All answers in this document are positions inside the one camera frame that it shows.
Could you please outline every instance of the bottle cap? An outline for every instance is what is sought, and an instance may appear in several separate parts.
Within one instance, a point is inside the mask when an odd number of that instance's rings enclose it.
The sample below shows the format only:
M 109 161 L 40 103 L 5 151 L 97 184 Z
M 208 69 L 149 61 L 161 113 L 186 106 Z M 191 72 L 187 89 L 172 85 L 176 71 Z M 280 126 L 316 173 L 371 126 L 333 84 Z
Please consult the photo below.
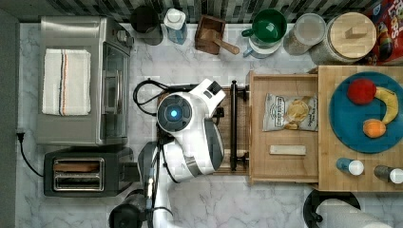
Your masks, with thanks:
M 186 15 L 177 9 L 169 9 L 163 23 L 171 29 L 179 30 L 186 23 Z
M 181 14 L 176 10 L 171 10 L 167 13 L 168 21 L 172 23 L 179 22 L 181 20 Z
M 393 183 L 402 183 L 403 182 L 403 170 L 401 170 L 399 168 L 395 168 L 394 170 L 392 170 L 390 177 L 391 177 L 391 181 Z
M 364 164 L 361 161 L 351 161 L 349 164 L 349 171 L 351 174 L 358 176 L 364 172 Z

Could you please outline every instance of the chip bag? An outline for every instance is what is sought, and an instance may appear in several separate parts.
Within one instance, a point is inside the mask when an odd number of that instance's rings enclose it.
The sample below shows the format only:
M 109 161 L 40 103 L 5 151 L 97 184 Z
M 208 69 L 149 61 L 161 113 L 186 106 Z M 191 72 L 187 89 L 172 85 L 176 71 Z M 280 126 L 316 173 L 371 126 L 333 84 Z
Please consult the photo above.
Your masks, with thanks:
M 317 131 L 317 96 L 287 97 L 268 93 L 263 131 L 282 129 Z

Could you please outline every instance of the jar lid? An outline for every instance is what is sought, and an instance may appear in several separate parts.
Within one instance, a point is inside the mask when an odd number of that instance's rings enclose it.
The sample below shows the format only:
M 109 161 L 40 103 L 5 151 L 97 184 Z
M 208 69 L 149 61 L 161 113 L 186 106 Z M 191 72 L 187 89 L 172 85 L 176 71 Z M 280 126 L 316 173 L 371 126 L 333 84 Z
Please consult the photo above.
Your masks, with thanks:
M 361 161 L 354 160 L 349 164 L 349 171 L 351 174 L 358 176 L 364 172 L 364 164 Z
M 376 28 L 367 16 L 349 12 L 329 24 L 330 42 L 340 55 L 352 59 L 362 58 L 373 49 Z
M 403 170 L 396 168 L 391 172 L 391 181 L 393 183 L 402 183 L 403 182 Z
M 185 23 L 186 15 L 177 9 L 169 9 L 166 13 L 163 23 L 174 30 L 179 30 L 182 28 L 183 23 Z
M 326 33 L 326 22 L 314 13 L 305 13 L 295 24 L 297 39 L 306 46 L 314 46 L 321 42 Z

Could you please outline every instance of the orange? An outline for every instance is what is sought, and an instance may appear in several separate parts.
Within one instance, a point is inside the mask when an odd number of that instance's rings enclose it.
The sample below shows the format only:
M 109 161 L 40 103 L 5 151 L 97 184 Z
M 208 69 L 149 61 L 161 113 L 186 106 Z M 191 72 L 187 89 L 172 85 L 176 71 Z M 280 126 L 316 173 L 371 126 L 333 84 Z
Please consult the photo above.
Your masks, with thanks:
M 370 119 L 364 122 L 363 131 L 370 138 L 378 138 L 385 134 L 386 125 L 380 120 Z

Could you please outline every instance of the striped towel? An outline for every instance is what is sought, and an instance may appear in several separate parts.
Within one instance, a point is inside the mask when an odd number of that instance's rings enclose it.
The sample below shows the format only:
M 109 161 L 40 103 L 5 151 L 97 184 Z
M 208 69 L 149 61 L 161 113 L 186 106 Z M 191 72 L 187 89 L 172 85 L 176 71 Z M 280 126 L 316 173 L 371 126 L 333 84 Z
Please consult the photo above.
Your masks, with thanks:
M 86 50 L 47 49 L 42 112 L 50 115 L 88 115 L 90 56 Z

